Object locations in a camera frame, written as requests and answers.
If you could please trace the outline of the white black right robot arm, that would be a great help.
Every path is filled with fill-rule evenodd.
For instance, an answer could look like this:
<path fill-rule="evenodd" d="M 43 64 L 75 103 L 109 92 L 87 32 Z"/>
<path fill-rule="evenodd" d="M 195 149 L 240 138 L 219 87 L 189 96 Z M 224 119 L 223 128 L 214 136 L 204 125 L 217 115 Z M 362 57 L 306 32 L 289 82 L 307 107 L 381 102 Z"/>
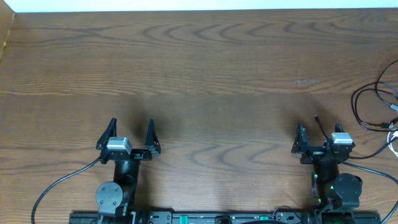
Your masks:
<path fill-rule="evenodd" d="M 362 179 L 338 168 L 354 147 L 351 136 L 339 124 L 322 146 L 311 146 L 307 130 L 302 124 L 297 126 L 291 153 L 301 155 L 301 164 L 313 166 L 312 192 L 318 199 L 318 205 L 303 213 L 302 223 L 379 223 L 380 214 L 355 211 L 360 206 Z"/>

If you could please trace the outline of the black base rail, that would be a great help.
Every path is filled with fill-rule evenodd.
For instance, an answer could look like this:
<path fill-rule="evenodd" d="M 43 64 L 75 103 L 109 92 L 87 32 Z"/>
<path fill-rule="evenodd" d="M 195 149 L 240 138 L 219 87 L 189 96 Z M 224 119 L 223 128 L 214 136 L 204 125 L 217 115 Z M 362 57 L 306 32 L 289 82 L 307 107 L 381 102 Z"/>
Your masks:
<path fill-rule="evenodd" d="M 380 223 L 374 212 L 326 212 L 316 217 L 282 206 L 272 212 L 175 212 L 171 210 L 129 212 L 124 217 L 107 217 L 94 212 L 75 212 L 69 224 L 129 223 L 129 224 L 218 224 L 218 223 Z"/>

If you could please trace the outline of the black USB cable blue plug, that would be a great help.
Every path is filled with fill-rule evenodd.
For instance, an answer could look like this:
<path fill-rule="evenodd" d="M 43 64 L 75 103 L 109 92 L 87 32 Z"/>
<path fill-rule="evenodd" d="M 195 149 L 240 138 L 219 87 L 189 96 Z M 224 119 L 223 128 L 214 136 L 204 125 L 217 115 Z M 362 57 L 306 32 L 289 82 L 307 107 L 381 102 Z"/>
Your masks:
<path fill-rule="evenodd" d="M 384 75 L 384 73 L 393 65 L 397 63 L 397 60 L 391 62 L 378 76 L 377 80 L 375 82 L 366 84 L 360 88 L 358 88 L 357 90 L 354 91 L 354 93 L 351 95 L 351 109 L 353 110 L 353 114 L 354 117 L 356 119 L 356 121 L 358 122 L 358 124 L 365 130 L 368 131 L 374 131 L 374 132 L 380 132 L 380 133 L 387 133 L 387 141 L 386 143 L 380 148 L 378 149 L 376 152 L 374 152 L 373 154 L 369 155 L 369 156 L 363 156 L 363 157 L 351 157 L 351 159 L 369 159 L 371 157 L 374 157 L 376 155 L 378 155 L 379 153 L 381 153 L 385 148 L 389 147 L 392 151 L 393 151 L 393 146 L 392 146 L 392 142 L 395 141 L 397 139 L 397 137 L 391 137 L 390 135 L 392 133 L 397 132 L 397 128 L 394 128 L 394 126 L 397 124 L 397 118 L 393 119 L 392 121 L 390 121 L 389 123 L 369 123 L 366 122 L 364 120 L 362 120 L 358 114 L 358 109 L 357 109 L 357 104 L 358 104 L 358 98 L 359 96 L 365 92 L 365 91 L 372 91 L 376 94 L 376 96 L 384 103 L 386 104 L 388 107 L 390 107 L 391 109 L 393 109 L 394 111 L 397 111 L 397 105 L 393 104 L 393 103 L 389 103 L 388 101 L 386 101 L 381 95 L 380 93 L 384 93 L 387 95 L 391 95 L 392 97 L 394 97 L 397 100 L 397 89 L 395 87 L 393 87 L 392 85 L 386 83 L 386 82 L 382 82 L 381 78 Z"/>

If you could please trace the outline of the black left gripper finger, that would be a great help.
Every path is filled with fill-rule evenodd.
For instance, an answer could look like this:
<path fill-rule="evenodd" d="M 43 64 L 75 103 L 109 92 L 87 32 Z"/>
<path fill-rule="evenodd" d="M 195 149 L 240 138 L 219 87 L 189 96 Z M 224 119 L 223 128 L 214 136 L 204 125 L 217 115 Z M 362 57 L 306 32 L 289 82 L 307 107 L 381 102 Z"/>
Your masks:
<path fill-rule="evenodd" d="M 108 127 L 105 129 L 104 133 L 101 135 L 101 137 L 98 139 L 96 143 L 96 149 L 102 151 L 103 149 L 106 149 L 106 146 L 112 137 L 117 136 L 117 119 L 112 118 L 111 121 L 108 124 Z"/>
<path fill-rule="evenodd" d="M 160 154 L 161 153 L 161 146 L 158 140 L 158 137 L 155 132 L 155 125 L 154 120 L 150 119 L 148 122 L 146 139 L 145 139 L 145 147 L 148 151 L 152 154 Z"/>

